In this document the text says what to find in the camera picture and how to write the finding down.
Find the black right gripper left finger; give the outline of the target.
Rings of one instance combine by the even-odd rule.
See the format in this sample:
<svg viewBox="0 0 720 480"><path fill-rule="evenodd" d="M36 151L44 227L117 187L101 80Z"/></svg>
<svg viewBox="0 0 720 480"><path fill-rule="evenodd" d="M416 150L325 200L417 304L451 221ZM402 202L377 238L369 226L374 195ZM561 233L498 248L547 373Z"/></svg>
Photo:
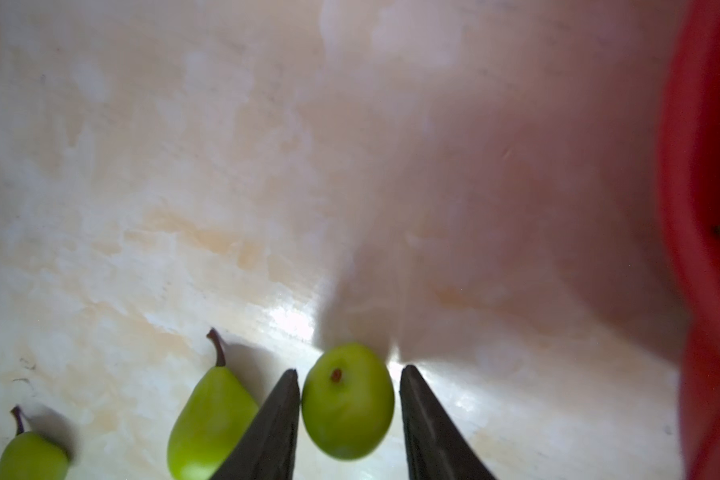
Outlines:
<svg viewBox="0 0 720 480"><path fill-rule="evenodd" d="M286 370L212 480L291 480L300 410L295 369Z"/></svg>

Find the red flower fruit bowl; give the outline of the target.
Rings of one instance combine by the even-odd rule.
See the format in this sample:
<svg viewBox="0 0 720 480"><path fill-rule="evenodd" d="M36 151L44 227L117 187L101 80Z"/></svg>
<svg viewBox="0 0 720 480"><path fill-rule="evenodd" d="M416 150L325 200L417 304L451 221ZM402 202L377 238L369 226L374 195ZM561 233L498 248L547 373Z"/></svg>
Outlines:
<svg viewBox="0 0 720 480"><path fill-rule="evenodd" d="M670 65L658 140L665 245L691 310L681 361L685 477L720 479L720 1L694 1Z"/></svg>

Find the green fake apple cluster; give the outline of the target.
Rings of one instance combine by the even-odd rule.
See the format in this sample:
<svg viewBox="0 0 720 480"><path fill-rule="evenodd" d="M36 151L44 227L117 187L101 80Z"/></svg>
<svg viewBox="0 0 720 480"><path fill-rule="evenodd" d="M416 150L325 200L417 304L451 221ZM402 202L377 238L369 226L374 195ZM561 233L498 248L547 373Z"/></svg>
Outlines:
<svg viewBox="0 0 720 480"><path fill-rule="evenodd" d="M347 343L323 353L304 381L301 413L328 456L358 460L372 453L392 422L395 393L386 364L370 348Z"/></svg>

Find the green fake pear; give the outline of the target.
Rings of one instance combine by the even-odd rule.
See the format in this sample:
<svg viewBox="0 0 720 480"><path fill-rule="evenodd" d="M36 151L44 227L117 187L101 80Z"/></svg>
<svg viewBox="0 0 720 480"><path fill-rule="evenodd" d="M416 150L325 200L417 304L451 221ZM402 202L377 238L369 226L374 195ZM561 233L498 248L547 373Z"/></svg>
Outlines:
<svg viewBox="0 0 720 480"><path fill-rule="evenodd" d="M174 479L209 479L236 448L259 406L227 367L222 339L206 335L215 365L194 387L169 435L167 465Z"/></svg>

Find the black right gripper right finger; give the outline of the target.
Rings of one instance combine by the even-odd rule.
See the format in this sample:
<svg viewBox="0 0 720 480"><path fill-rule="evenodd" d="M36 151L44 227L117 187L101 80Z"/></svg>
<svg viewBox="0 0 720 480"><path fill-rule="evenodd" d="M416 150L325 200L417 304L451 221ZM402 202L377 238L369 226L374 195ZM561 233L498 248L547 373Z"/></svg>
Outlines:
<svg viewBox="0 0 720 480"><path fill-rule="evenodd" d="M403 368L399 394L411 479L495 480L416 366Z"/></svg>

